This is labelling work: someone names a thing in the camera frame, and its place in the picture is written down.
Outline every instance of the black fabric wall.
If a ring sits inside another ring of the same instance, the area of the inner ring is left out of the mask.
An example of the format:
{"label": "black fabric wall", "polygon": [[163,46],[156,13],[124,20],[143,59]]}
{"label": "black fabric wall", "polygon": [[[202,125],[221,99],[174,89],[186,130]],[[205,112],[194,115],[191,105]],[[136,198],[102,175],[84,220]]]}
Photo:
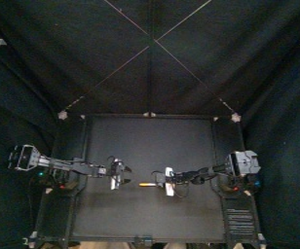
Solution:
{"label": "black fabric wall", "polygon": [[274,248],[300,248],[300,47],[261,91],[246,113],[245,138],[262,166],[262,229]]}
{"label": "black fabric wall", "polygon": [[0,47],[0,248],[22,248],[36,209],[35,188],[28,185],[34,172],[7,169],[9,150],[15,145],[35,144],[50,154],[55,136],[51,109],[32,86],[15,52]]}

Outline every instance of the table surface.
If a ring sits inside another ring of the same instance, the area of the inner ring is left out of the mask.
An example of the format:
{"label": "table surface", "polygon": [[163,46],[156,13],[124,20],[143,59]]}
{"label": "table surface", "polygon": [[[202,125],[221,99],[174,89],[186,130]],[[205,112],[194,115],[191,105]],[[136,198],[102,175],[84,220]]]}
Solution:
{"label": "table surface", "polygon": [[225,162],[242,149],[237,124],[229,119],[87,118],[86,128],[68,124],[55,145],[55,157],[80,156],[108,165],[114,156],[131,168],[131,182],[110,190],[110,179],[88,179],[75,209],[72,236],[127,238],[151,236],[156,241],[223,241],[221,198],[210,182],[189,185],[186,198],[166,196],[152,182],[154,170],[197,170]]}

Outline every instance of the metal frame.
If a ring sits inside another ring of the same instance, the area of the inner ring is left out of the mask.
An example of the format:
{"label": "metal frame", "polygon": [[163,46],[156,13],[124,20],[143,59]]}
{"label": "metal frame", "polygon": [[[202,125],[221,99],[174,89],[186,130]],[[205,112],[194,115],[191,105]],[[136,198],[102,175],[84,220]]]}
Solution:
{"label": "metal frame", "polygon": [[[95,115],[98,117],[108,117],[107,115]],[[135,118],[134,115],[119,115],[119,117],[124,117],[124,118]],[[155,119],[206,119],[206,117],[190,117],[190,116],[160,116]],[[214,159],[215,161],[219,160],[219,155],[218,155],[218,149],[217,149],[217,143],[218,143],[218,137],[217,137],[217,132],[221,132],[219,130],[217,130],[217,123],[211,122],[213,124],[213,149],[214,149]],[[241,127],[239,124],[235,124],[235,128],[238,133],[241,134]],[[83,129],[82,129],[82,141],[83,141],[83,145],[82,145],[82,154],[84,154],[86,151],[86,122],[83,122]],[[243,143],[242,143],[242,138],[239,141],[237,141],[237,144],[239,146],[239,148],[243,150]],[[42,232],[42,228],[43,228],[43,223],[44,223],[44,213],[46,213],[46,209],[47,209],[47,204],[50,201],[50,198],[47,197],[47,194],[43,194],[42,197],[42,203],[40,203],[40,208],[39,208],[39,214],[38,214],[38,221],[36,221],[36,226],[35,226],[35,230],[38,231],[38,240],[36,240],[36,245],[35,248],[40,248],[40,246],[43,245],[44,242],[48,241],[55,241],[59,243],[60,247],[63,249],[68,248],[68,242],[70,241],[111,241],[111,242],[130,242],[130,243],[138,243],[138,244],[148,244],[148,241],[151,240],[151,242],[185,242],[185,243],[226,243],[227,248],[233,248],[237,242],[243,242],[243,243],[250,243],[255,248],[258,248],[259,246],[259,241],[258,241],[258,233],[259,231],[259,221],[258,221],[258,214],[257,214],[257,207],[255,207],[255,201],[254,201],[254,197],[247,197],[243,196],[245,199],[247,199],[246,201],[246,207],[243,209],[246,209],[250,214],[253,215],[253,224],[254,224],[254,229],[253,229],[253,234],[251,236],[246,236],[243,239],[238,239],[234,238],[234,236],[230,235],[230,226],[229,226],[229,218],[227,218],[227,212],[226,210],[230,208],[229,203],[233,202],[235,199],[241,200],[239,195],[237,196],[223,196],[221,195],[221,202],[222,202],[222,209],[223,209],[223,217],[225,217],[225,240],[214,240],[214,241],[205,241],[205,240],[198,240],[195,241],[193,240],[178,240],[178,238],[171,239],[156,239],[156,238],[148,238],[148,237],[102,237],[102,236],[72,236],[72,230],[74,230],[74,222],[75,222],[75,204],[76,204],[76,199],[78,199],[78,195],[80,190],[84,188],[84,184],[86,184],[86,177],[83,177],[83,179],[79,179],[79,187],[68,194],[66,195],[60,195],[63,197],[66,197],[70,202],[68,202],[68,211],[64,211],[64,215],[67,216],[66,222],[63,224],[63,232],[60,232],[60,234],[52,235],[52,234],[44,234],[44,232]],[[217,183],[213,181],[211,182],[211,187],[214,191],[218,191],[217,189]]]}

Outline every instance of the black enclosure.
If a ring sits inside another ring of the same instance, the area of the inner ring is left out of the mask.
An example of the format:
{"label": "black enclosure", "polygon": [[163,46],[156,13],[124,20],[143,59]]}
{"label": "black enclosure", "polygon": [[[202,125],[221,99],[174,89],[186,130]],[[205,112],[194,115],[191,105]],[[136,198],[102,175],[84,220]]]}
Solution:
{"label": "black enclosure", "polygon": [[[231,210],[269,248],[300,248],[300,1],[0,1],[0,39],[0,248],[24,248],[35,224],[64,247],[135,236],[230,246]],[[79,194],[42,195],[36,169],[7,170],[23,144],[60,159],[114,154],[132,182],[111,192],[79,177]],[[257,206],[219,200],[214,181],[190,186],[189,203],[136,187],[151,170],[245,149],[262,166]]]}

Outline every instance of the white object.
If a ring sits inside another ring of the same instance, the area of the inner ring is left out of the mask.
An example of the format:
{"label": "white object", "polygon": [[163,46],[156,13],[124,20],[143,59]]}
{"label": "white object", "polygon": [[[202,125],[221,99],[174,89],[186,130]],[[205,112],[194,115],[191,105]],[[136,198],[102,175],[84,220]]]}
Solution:
{"label": "white object", "polygon": [[116,190],[119,188],[120,180],[122,180],[120,175],[116,175],[115,177],[111,177],[111,191]]}
{"label": "white object", "polygon": [[[174,173],[174,170],[171,167],[166,167],[166,176],[171,177]],[[166,196],[174,196],[175,191],[174,191],[175,185],[172,183],[166,183]]]}
{"label": "white object", "polygon": [[241,116],[239,116],[237,113],[231,114],[231,120],[233,120],[235,123],[238,123],[238,122],[241,121]]}
{"label": "white object", "polygon": [[52,189],[51,188],[47,188],[44,193],[48,195],[50,193],[52,192]]}
{"label": "white object", "polygon": [[58,114],[59,120],[64,120],[68,117],[68,113],[66,111],[59,112]]}

